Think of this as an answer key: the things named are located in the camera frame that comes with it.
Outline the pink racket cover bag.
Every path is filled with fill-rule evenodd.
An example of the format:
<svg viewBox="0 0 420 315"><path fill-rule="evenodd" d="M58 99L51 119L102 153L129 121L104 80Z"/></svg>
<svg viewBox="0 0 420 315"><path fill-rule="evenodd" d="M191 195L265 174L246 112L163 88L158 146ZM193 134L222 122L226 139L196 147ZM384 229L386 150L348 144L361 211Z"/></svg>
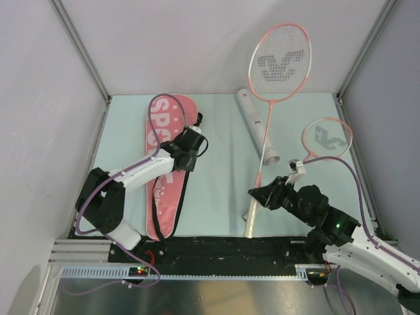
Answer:
<svg viewBox="0 0 420 315"><path fill-rule="evenodd" d="M185 125L198 122L196 103L183 94L173 98L161 96L152 103L151 115L146 117L146 153L161 143L174 140ZM189 173L174 171L146 184L146 233L154 241L172 237L179 223Z"/></svg>

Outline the pink badminton racket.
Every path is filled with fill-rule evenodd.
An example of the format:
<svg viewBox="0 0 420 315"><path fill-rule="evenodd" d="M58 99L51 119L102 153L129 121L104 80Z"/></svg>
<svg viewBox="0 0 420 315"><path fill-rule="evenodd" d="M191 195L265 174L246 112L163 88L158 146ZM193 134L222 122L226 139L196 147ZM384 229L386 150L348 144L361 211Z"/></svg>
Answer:
<svg viewBox="0 0 420 315"><path fill-rule="evenodd" d="M301 142L308 152L302 160L335 156L341 158L352 146L351 128L340 119L323 117L309 124L302 132Z"/></svg>
<svg viewBox="0 0 420 315"><path fill-rule="evenodd" d="M248 69L248 91L266 123L263 151L269 138L274 105L292 98L302 89L311 66L310 38L299 24L274 26L255 47ZM263 157L260 157L254 187L261 186Z"/></svg>

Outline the translucent shuttlecock tube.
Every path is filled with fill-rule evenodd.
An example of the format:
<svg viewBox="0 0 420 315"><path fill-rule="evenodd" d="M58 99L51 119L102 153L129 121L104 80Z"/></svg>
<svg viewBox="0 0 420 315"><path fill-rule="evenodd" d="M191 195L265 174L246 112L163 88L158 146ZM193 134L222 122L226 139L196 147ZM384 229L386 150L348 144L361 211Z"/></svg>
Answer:
<svg viewBox="0 0 420 315"><path fill-rule="evenodd" d="M251 131L253 140L259 149L260 156L264 156L263 165L271 166L276 164L279 162L280 156L269 138L266 140L266 146L263 151L266 123L263 121L262 115L253 101L252 94L247 89L240 89L236 93L236 98Z"/></svg>

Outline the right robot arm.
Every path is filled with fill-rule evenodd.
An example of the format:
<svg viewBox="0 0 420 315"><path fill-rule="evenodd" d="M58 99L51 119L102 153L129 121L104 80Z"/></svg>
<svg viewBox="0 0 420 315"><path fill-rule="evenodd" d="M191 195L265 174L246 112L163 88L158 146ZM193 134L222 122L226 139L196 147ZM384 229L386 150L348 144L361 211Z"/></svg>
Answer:
<svg viewBox="0 0 420 315"><path fill-rule="evenodd" d="M252 188L249 195L269 209L285 209L311 227L303 255L311 263L327 261L385 288L409 311L419 313L419 261L364 230L357 219L330 206L315 185L294 189L287 177Z"/></svg>

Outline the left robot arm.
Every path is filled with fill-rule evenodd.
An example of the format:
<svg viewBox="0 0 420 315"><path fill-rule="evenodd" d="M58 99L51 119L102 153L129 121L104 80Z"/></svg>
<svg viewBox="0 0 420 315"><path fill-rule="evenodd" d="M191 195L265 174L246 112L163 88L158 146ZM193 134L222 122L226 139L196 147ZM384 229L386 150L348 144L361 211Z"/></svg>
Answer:
<svg viewBox="0 0 420 315"><path fill-rule="evenodd" d="M199 127L188 126L174 140L163 142L159 150L128 167L114 172L93 169L76 201L76 226L86 219L95 232L119 244L130 261L140 261L146 247L140 242L140 233L124 219L125 195L167 173L193 171L200 146L206 141Z"/></svg>

